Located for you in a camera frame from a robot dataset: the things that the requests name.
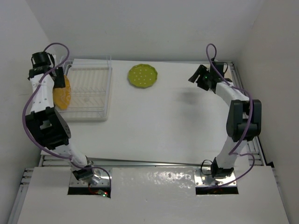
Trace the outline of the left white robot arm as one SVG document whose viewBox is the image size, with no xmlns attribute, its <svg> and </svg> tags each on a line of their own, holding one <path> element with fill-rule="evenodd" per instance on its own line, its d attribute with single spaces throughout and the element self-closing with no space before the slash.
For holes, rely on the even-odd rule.
<svg viewBox="0 0 299 224">
<path fill-rule="evenodd" d="M 50 155 L 68 161 L 73 170 L 88 165 L 87 158 L 70 143 L 71 131 L 59 114 L 71 99 L 70 82 L 63 68 L 55 68 L 54 56 L 42 51 L 31 57 L 33 68 L 29 71 L 34 96 L 29 114 L 25 115 L 25 127 L 29 135 Z"/>
</svg>

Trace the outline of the green polka dot plate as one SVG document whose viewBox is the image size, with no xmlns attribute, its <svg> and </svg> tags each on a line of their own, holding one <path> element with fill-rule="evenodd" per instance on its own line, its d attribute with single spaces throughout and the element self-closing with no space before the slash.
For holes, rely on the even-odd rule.
<svg viewBox="0 0 299 224">
<path fill-rule="evenodd" d="M 129 83 L 136 88 L 149 88 L 157 81 L 158 72 L 149 64 L 138 64 L 128 72 Z"/>
</svg>

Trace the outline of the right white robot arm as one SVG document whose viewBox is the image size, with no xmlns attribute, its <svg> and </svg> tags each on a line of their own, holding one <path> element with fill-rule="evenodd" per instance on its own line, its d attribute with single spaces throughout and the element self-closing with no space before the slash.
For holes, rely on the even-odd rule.
<svg viewBox="0 0 299 224">
<path fill-rule="evenodd" d="M 240 152 L 246 143 L 260 134 L 262 103 L 234 86 L 216 68 L 215 63 L 211 64 L 211 68 L 200 65 L 188 81 L 205 91 L 212 90 L 229 106 L 226 122 L 228 138 L 211 164 L 211 177 L 224 178 L 233 173 L 235 161 L 241 156 Z"/>
</svg>

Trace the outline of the orange plate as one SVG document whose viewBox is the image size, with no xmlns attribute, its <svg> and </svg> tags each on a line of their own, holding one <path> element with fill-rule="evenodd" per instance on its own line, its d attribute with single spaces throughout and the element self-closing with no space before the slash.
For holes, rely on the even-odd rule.
<svg viewBox="0 0 299 224">
<path fill-rule="evenodd" d="M 64 75 L 64 81 L 64 88 L 53 89 L 53 102 L 60 110 L 66 110 L 71 102 L 71 85 L 66 75 Z"/>
</svg>

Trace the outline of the clear plastic dish rack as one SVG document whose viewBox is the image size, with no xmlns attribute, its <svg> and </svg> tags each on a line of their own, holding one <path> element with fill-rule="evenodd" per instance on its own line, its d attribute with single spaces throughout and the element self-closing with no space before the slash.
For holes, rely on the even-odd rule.
<svg viewBox="0 0 299 224">
<path fill-rule="evenodd" d="M 112 83 L 111 56 L 95 59 L 70 58 L 63 64 L 70 81 L 70 103 L 66 109 L 56 107 L 67 122 L 106 121 Z"/>
</svg>

